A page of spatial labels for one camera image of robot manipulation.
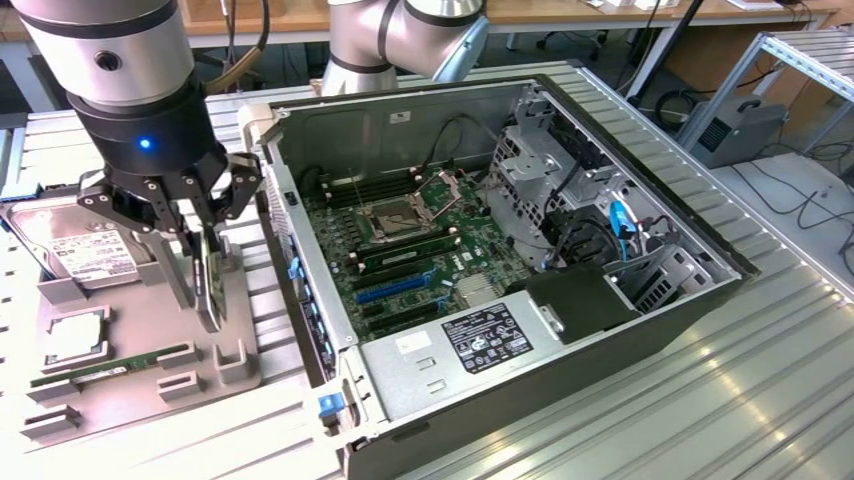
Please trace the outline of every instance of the metal table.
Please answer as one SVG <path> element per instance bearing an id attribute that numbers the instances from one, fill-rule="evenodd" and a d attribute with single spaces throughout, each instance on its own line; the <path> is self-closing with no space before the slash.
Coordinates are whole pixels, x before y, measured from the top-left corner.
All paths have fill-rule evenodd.
<path id="1" fill-rule="evenodd" d="M 718 89 L 707 108 L 691 118 L 679 132 L 679 144 L 691 150 L 699 140 L 723 101 L 735 91 L 745 73 L 753 68 L 762 52 L 770 53 L 787 66 L 827 87 L 845 100 L 827 124 L 821 128 L 805 151 L 810 151 L 837 126 L 854 105 L 854 31 L 831 29 L 819 31 L 761 33 L 745 51 L 730 75 Z M 763 92 L 782 73 L 770 75 L 757 87 Z"/>
<path id="2" fill-rule="evenodd" d="M 471 77 L 520 73 L 552 77 L 763 273 L 662 353 L 404 478 L 850 476 L 854 312 L 833 280 L 822 280 L 797 245 L 773 236 L 773 226 L 588 71 L 556 62 L 484 69 Z M 422 81 L 404 78 L 402 84 Z M 300 88 L 214 99 L 226 145 L 236 148 L 240 104 L 308 94 Z M 48 163 L 93 155 L 68 112 L 31 116 L 24 151 L 33 175 L 49 173 Z M 234 235 L 255 245 L 248 247 L 259 265 L 251 284 L 255 292 L 267 292 L 252 298 L 266 345 L 266 386 L 19 456 L 12 460 L 25 462 L 27 470 L 13 471 L 53 468 L 51 473 L 115 478 L 340 478 L 332 452 L 310 435 L 314 420 L 302 408 L 307 381 L 279 294 L 271 290 L 275 278 L 259 230 L 248 221 Z M 5 253 L 4 260 L 16 253 Z M 8 289 L 0 291 L 0 297 L 9 295 Z M 15 290 L 15 301 L 25 293 Z M 0 341 L 15 330 L 11 323 Z M 264 340 L 264 335 L 276 339 Z M 0 369 L 11 366 L 9 361 Z"/>

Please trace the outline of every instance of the ram module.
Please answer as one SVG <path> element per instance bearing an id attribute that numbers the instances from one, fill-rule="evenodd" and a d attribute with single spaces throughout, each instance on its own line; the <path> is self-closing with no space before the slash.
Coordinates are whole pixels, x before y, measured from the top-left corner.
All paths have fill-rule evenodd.
<path id="1" fill-rule="evenodd" d="M 359 262 L 359 273 L 367 275 L 450 253 L 459 248 L 460 242 L 459 236 L 450 236 L 371 255 Z"/>
<path id="2" fill-rule="evenodd" d="M 144 370 L 145 368 L 157 365 L 159 357 L 171 355 L 172 353 L 183 352 L 188 348 L 189 347 L 183 344 L 173 345 L 171 347 L 161 348 L 160 350 L 155 350 L 153 352 L 143 353 L 132 357 L 120 358 L 117 360 L 111 360 L 96 365 L 89 365 L 87 367 L 63 371 L 53 375 L 48 375 L 45 377 L 31 380 L 29 388 L 43 387 L 44 385 L 49 385 L 51 383 L 61 382 L 65 380 L 71 380 L 73 383 L 84 383 L 120 373 L 129 373 L 137 370 Z"/>

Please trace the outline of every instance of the blue latch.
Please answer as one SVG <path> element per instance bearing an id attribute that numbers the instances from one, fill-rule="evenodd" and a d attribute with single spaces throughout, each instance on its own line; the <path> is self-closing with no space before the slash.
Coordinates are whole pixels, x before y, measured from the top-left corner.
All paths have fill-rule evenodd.
<path id="1" fill-rule="evenodd" d="M 320 401 L 320 417 L 328 417 L 347 408 L 344 394 L 332 393 L 318 399 Z"/>
<path id="2" fill-rule="evenodd" d="M 291 260 L 291 268 L 288 268 L 288 278 L 294 280 L 299 275 L 299 257 L 294 257 Z"/>

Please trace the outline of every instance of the power supply label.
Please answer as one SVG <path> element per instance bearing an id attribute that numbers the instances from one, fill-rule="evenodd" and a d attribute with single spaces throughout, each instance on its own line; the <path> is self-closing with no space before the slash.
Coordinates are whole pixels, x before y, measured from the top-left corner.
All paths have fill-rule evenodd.
<path id="1" fill-rule="evenodd" d="M 442 324 L 468 373 L 480 373 L 534 350 L 503 303 Z"/>
<path id="2" fill-rule="evenodd" d="M 115 230 L 56 238 L 51 251 L 80 282 L 136 272 L 136 263 Z"/>

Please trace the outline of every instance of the blue pcie slot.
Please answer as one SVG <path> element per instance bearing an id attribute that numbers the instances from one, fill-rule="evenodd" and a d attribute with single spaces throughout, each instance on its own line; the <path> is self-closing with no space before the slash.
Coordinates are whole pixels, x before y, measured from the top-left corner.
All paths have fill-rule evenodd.
<path id="1" fill-rule="evenodd" d="M 430 284 L 435 273 L 436 269 L 434 268 L 430 272 L 422 273 L 420 276 L 415 278 L 403 280 L 375 290 L 370 290 L 367 292 L 356 294 L 356 304 L 362 305 L 363 303 L 372 302 L 374 300 L 390 297 L 391 295 L 396 295 L 398 293 L 403 293 L 408 290 L 415 290 L 416 288 L 426 287 Z"/>

